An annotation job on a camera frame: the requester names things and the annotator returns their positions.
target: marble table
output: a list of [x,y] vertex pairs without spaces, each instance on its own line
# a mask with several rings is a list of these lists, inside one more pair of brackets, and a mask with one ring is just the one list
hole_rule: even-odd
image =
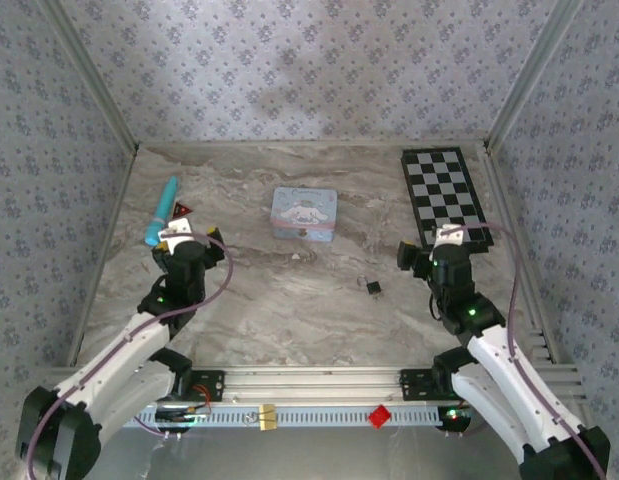
[[[458,345],[428,310],[429,290],[396,267],[400,240],[418,242],[401,146],[197,145],[141,148],[88,317],[78,364],[95,356],[135,312],[160,270],[144,244],[166,180],[191,207],[194,229],[218,226],[235,258],[227,291],[174,339],[194,365],[429,365]],[[483,166],[463,147],[488,220],[498,221]],[[334,188],[332,243],[278,240],[269,223],[278,186]],[[494,232],[489,253],[472,256],[479,290],[506,311],[512,270]],[[226,266],[207,273],[207,291]],[[374,299],[356,280],[378,280]],[[518,338],[531,327],[517,309]]]

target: red diamond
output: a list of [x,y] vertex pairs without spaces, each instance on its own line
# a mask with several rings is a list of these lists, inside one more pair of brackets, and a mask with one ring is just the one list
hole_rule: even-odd
[[387,420],[391,418],[391,413],[383,405],[376,408],[371,415],[369,415],[369,421],[373,428],[382,427]]

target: checkerboard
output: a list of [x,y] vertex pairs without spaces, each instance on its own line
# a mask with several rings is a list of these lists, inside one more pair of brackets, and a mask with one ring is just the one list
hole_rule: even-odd
[[[485,221],[459,148],[405,150],[402,167],[423,246],[433,246],[436,228],[445,223]],[[472,253],[484,253],[493,239],[486,228],[472,229],[465,245]]]

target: blue pen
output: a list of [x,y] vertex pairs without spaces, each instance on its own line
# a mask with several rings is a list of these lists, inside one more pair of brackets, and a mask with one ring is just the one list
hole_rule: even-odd
[[178,179],[176,177],[171,177],[165,185],[165,189],[162,191],[162,196],[160,197],[160,201],[156,207],[156,213],[153,220],[151,220],[151,223],[147,227],[147,232],[145,233],[145,243],[150,247],[155,247],[160,243],[158,232],[164,229],[167,225],[167,220],[171,215],[171,208],[173,207],[173,202],[176,199],[177,191]]

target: orange wire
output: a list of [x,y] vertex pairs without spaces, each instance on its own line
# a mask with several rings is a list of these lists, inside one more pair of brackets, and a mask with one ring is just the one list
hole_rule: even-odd
[[204,385],[194,385],[192,387],[196,392],[201,393],[205,397],[205,406],[209,407],[209,415],[211,415],[211,394]]

